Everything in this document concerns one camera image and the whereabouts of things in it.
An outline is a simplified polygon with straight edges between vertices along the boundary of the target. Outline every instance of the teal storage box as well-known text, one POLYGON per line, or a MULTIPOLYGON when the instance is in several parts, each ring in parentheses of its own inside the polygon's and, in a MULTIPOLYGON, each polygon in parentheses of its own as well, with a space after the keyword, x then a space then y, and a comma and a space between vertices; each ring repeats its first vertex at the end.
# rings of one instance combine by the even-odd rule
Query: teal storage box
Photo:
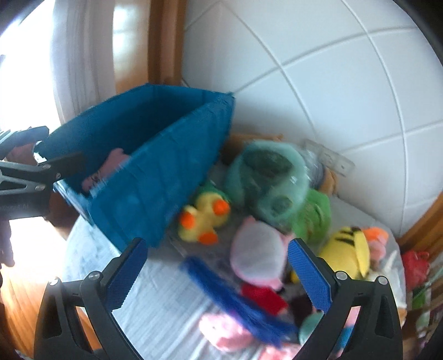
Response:
POLYGON ((84 171, 55 188, 120 251, 135 237, 157 246, 217 160, 233 108, 230 94, 146 84, 80 114, 35 151, 48 160, 83 152, 84 171), (83 193, 82 181, 115 148, 130 159, 83 193))

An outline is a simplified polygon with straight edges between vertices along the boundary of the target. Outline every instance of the bed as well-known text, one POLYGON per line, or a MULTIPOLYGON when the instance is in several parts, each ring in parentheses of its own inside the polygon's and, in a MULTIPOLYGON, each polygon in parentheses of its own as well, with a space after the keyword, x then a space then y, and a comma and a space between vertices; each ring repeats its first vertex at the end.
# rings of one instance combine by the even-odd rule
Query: bed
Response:
MULTIPOLYGON (((218 182, 223 171, 215 169, 211 178, 218 182)), ((378 226, 389 232, 386 256, 399 250, 391 231, 369 215, 331 197, 332 225, 330 233, 342 226, 378 226)), ((140 355, 146 360, 252 360, 258 359, 262 345, 224 354, 214 348, 200 333, 198 321, 207 312, 218 309, 178 266, 186 254, 196 254, 221 276, 236 285, 229 266, 230 241, 245 214, 234 212, 220 232, 218 245, 208 248, 188 244, 176 238, 174 227, 167 230, 159 248, 151 249, 148 261, 131 289, 123 307, 113 312, 120 327, 140 355)), ((76 222, 67 243, 63 281, 84 278, 90 271, 101 270, 119 255, 117 249, 83 218, 76 222)), ((404 269, 398 253, 393 269, 400 274, 404 290, 404 269)))

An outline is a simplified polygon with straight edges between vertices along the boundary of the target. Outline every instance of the pink plush toy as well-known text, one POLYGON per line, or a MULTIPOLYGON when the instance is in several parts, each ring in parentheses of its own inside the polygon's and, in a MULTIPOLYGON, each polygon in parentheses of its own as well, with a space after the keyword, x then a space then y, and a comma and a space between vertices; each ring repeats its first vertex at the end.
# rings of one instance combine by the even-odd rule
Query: pink plush toy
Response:
POLYGON ((83 191, 89 192, 100 181, 105 180, 117 171, 128 158, 129 156, 123 153, 123 149, 114 149, 111 151, 101 168, 95 174, 83 180, 83 191))
POLYGON ((288 244, 293 238, 293 234, 283 235, 252 216, 246 218, 231 247, 234 273, 249 284, 280 290, 288 244))
POLYGON ((224 352, 242 350, 254 339, 248 330, 227 314, 205 314, 198 327, 213 346, 224 352))
POLYGON ((283 344, 281 349, 268 345, 264 348, 259 360, 292 360, 301 348, 298 344, 283 344))
POLYGON ((389 234, 379 227, 364 229, 363 233, 369 245, 371 268, 377 269, 380 261, 386 256, 386 244, 388 243, 389 234))

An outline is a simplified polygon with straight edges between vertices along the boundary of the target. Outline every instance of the plush toy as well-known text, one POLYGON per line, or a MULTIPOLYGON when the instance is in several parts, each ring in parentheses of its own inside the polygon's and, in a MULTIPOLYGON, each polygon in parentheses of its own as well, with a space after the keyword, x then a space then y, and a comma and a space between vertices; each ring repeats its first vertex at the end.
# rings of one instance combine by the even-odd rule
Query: plush toy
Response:
POLYGON ((210 184, 201 189, 194 205, 185 206, 180 214, 180 239, 204 245, 216 244, 218 236, 214 228, 225 224, 231 212, 226 195, 210 184))
MULTIPOLYGON (((306 341, 309 339, 311 334, 314 332, 315 328, 319 324, 320 320, 323 317, 323 312, 314 312, 311 315, 309 315, 306 319, 304 319, 302 326, 300 327, 299 331, 299 342, 300 345, 304 345, 306 341)), ((349 341, 349 338, 351 337, 353 326, 344 327, 342 332, 340 333, 340 336, 337 339, 337 343, 335 344, 334 349, 332 350, 333 353, 341 353, 342 350, 346 347, 346 344, 349 341)))
POLYGON ((89 192, 95 185, 109 178, 128 159, 129 155, 123 153, 123 149, 118 148, 111 151, 100 169, 95 174, 83 180, 83 191, 89 192))
POLYGON ((187 272, 215 305, 265 344, 280 347, 284 339, 297 332, 293 324, 281 321, 238 294, 201 259, 188 257, 183 261, 181 269, 187 272))
MULTIPOLYGON (((370 254, 366 237, 359 227, 343 227, 331 236, 319 257, 333 271, 345 271, 352 279, 364 278, 369 271, 370 254)), ((299 279, 294 271, 291 280, 299 279)))
POLYGON ((241 286, 240 293, 274 316, 286 313, 289 307, 279 294, 267 287, 257 287, 245 283, 241 286))
POLYGON ((298 344, 283 344, 280 349, 268 345, 259 360, 293 360, 302 347, 298 344))
POLYGON ((323 183, 320 185, 318 191, 328 196, 337 194, 338 191, 337 174, 327 167, 325 167, 325 172, 323 175, 323 183))
POLYGON ((225 165, 231 165, 234 159, 239 156, 246 146, 254 140, 272 140, 280 142, 283 140, 283 134, 280 135, 255 135, 232 133, 223 145, 220 155, 221 161, 225 165))
POLYGON ((294 145, 256 140, 229 167, 225 191, 234 206, 288 233, 309 184, 305 160, 294 145))
POLYGON ((309 189, 306 202, 292 225, 292 232, 310 247, 318 247, 331 222, 329 197, 309 189))
POLYGON ((227 314, 205 314, 198 327, 203 336, 223 352, 242 350, 254 340, 248 330, 227 314))
POLYGON ((412 291, 422 285, 429 274, 429 253, 425 251, 407 251, 402 256, 406 291, 412 291))
POLYGON ((280 290, 292 239, 292 234, 283 235, 252 216, 246 218, 231 246, 234 273, 249 284, 280 290))
POLYGON ((389 234, 379 227, 370 227, 362 231, 368 241, 371 267, 377 269, 380 261, 386 256, 386 244, 388 243, 389 234))
POLYGON ((369 270, 368 275, 366 276, 366 280, 375 281, 377 277, 384 276, 389 280, 389 284, 391 286, 392 293, 394 295, 395 304, 397 305, 398 315, 400 319, 401 325, 404 323, 403 318, 403 310, 406 310, 406 301, 402 298, 402 291, 400 285, 400 278, 397 271, 392 270, 392 266, 394 264, 395 258, 398 255, 398 251, 395 250, 391 253, 388 260, 386 261, 383 269, 379 271, 369 270))

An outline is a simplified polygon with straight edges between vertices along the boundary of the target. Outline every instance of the white tiled wall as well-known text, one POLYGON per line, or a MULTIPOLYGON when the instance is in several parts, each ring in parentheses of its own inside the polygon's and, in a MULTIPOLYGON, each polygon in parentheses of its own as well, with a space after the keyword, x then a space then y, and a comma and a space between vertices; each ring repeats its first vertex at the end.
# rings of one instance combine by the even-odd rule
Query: white tiled wall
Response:
POLYGON ((443 67, 392 0, 188 0, 183 80, 233 128, 346 155, 339 195, 407 231, 443 188, 443 67))

